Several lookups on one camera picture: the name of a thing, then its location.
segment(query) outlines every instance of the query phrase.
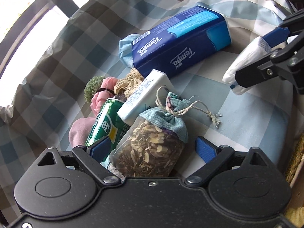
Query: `perrier can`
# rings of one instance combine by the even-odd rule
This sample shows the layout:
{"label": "perrier can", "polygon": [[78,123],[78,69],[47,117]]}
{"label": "perrier can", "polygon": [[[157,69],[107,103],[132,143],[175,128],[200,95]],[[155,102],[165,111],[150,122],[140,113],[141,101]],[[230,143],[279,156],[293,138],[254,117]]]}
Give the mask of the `perrier can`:
{"label": "perrier can", "polygon": [[130,128],[117,115],[118,110],[123,104],[124,102],[115,98],[108,98],[105,101],[85,143],[86,146],[92,145],[103,136],[108,136],[112,144],[109,153],[116,148],[118,142]]}

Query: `metal bolt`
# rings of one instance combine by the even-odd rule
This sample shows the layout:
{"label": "metal bolt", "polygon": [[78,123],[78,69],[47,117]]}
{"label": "metal bolt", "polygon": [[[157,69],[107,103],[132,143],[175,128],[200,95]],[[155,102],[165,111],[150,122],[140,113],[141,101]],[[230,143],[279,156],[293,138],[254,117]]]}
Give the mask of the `metal bolt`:
{"label": "metal bolt", "polygon": [[270,57],[275,57],[278,54],[278,51],[274,51],[273,53],[271,53]]}
{"label": "metal bolt", "polygon": [[154,187],[154,186],[157,185],[157,183],[156,183],[156,182],[149,182],[148,185],[149,185],[150,187]]}
{"label": "metal bolt", "polygon": [[273,72],[272,72],[271,69],[267,69],[267,70],[266,70],[266,74],[268,74],[269,76],[271,76],[271,75],[273,75]]}
{"label": "metal bolt", "polygon": [[190,184],[197,184],[200,183],[202,181],[202,178],[199,176],[189,176],[187,178],[187,182]]}
{"label": "metal bolt", "polygon": [[22,228],[32,228],[32,226],[30,224],[28,224],[28,223],[24,223],[22,225]]}
{"label": "metal bolt", "polygon": [[289,60],[288,65],[294,66],[294,65],[296,65],[297,61],[298,61],[298,59],[296,57],[293,57]]}
{"label": "metal bolt", "polygon": [[119,178],[117,176],[107,176],[103,179],[106,184],[116,185],[119,184]]}

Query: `green sponge ball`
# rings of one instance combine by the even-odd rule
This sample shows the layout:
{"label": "green sponge ball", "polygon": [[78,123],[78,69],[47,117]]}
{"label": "green sponge ball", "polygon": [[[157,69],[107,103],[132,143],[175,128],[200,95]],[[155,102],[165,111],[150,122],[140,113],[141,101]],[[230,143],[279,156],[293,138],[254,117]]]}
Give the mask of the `green sponge ball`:
{"label": "green sponge ball", "polygon": [[94,76],[88,81],[85,86],[85,101],[91,104],[91,99],[93,98],[96,91],[100,88],[102,81],[105,79],[104,76]]}

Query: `beige lace cloth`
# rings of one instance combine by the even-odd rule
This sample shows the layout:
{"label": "beige lace cloth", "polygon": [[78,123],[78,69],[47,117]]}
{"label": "beige lace cloth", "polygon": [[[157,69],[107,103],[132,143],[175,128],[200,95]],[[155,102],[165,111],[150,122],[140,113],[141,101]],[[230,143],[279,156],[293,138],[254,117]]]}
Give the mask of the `beige lace cloth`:
{"label": "beige lace cloth", "polygon": [[143,76],[137,71],[137,69],[133,68],[125,78],[117,81],[116,86],[114,87],[114,93],[116,95],[124,93],[126,98],[129,98],[143,82],[143,79]]}

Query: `checkered bedsheet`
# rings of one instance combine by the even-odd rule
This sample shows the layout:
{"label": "checkered bedsheet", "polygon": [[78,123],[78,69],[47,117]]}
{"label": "checkered bedsheet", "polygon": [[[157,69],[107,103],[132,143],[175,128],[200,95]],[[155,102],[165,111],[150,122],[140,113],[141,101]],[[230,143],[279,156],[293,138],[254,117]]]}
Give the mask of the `checkered bedsheet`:
{"label": "checkered bedsheet", "polygon": [[226,16],[233,43],[171,80],[183,98],[197,95],[213,113],[223,114],[219,129],[199,111],[185,116],[189,144],[175,170],[186,177],[204,164],[194,151],[198,135],[241,151],[259,146],[278,162],[292,85],[276,78],[236,96],[221,79],[251,40],[290,14],[285,0],[90,0],[19,85],[13,106],[0,107],[0,210],[9,222],[20,215],[13,198],[19,178],[46,146],[69,150],[72,123],[91,116],[83,97],[87,81],[96,75],[122,78],[130,71],[119,61],[118,41],[195,5]]}

